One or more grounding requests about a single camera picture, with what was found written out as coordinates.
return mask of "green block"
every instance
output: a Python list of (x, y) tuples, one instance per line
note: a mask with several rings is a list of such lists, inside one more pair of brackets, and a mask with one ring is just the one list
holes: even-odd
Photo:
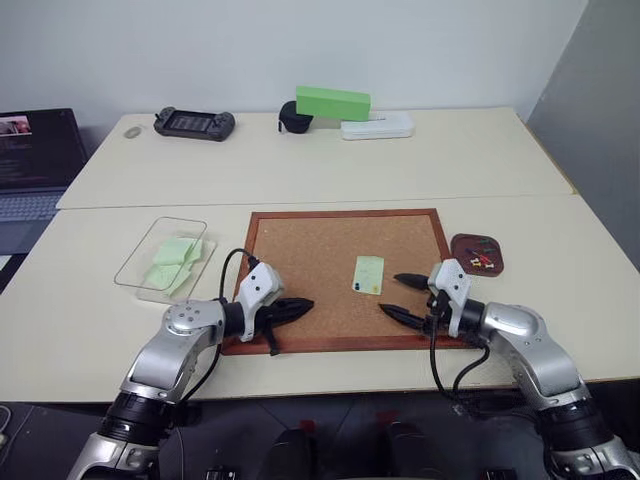
[(302, 86), (296, 88), (296, 111), (303, 115), (366, 122), (370, 109), (371, 96), (368, 93)]

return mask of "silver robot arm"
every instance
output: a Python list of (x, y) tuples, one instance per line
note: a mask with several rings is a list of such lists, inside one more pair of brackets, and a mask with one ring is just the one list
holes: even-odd
[(605, 425), (573, 360), (549, 336), (542, 317), (519, 305), (469, 300), (470, 283), (454, 259), (437, 265), (428, 280), (434, 295), (446, 293), (440, 298), (450, 307), (449, 334), (475, 337), (508, 362), (538, 415), (557, 474), (640, 479), (640, 467)]
[(67, 480), (158, 478), (159, 442), (167, 436), (198, 355), (225, 336), (251, 340), (256, 313), (282, 293), (282, 280), (258, 263), (233, 303), (187, 301), (169, 307), (142, 348), (98, 432), (90, 435)]

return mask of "white wall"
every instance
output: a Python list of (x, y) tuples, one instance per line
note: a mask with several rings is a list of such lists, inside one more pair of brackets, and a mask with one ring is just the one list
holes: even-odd
[(297, 84), (379, 108), (527, 118), (587, 0), (22, 0), (0, 6), (0, 110), (277, 110)]

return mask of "floor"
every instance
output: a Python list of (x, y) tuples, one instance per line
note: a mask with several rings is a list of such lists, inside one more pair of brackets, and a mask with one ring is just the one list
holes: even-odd
[[(640, 381), (596, 384), (591, 390), (616, 433), (630, 448), (640, 450)], [(512, 468), (519, 479), (546, 478), (541, 442), (526, 421), (478, 421), (460, 416), (437, 393), (327, 395), (197, 405), (197, 424), (180, 428), (187, 479), (204, 479), (208, 468), (225, 465), (239, 469), (242, 480), (253, 480), (276, 437), (305, 420), (315, 424), (321, 480), (375, 475), (380, 423), (393, 418), (417, 425), (438, 446), (453, 478), (475, 480), (485, 468)], [(106, 409), (102, 404), (8, 406), (14, 415), (5, 433), (12, 437), (30, 411), (31, 415), (11, 449), (5, 446), (0, 451), (2, 480), (65, 478)], [(163, 445), (160, 464), (163, 480), (181, 478), (180, 443), (175, 431)]]

